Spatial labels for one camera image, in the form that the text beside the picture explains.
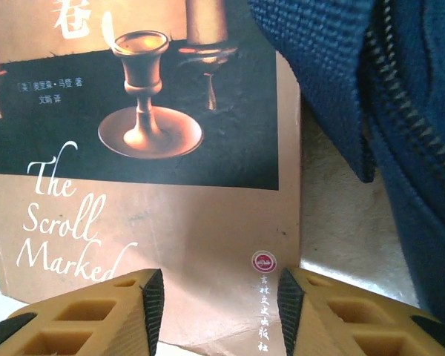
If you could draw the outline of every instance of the brass chalice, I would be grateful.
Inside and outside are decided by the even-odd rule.
[[[151,97],[162,90],[161,55],[168,38],[156,31],[136,31],[120,36],[112,47],[125,73],[125,91],[137,106],[116,111],[99,126],[99,138],[112,151],[139,159],[182,156],[202,141],[202,129],[188,115],[154,107]]]

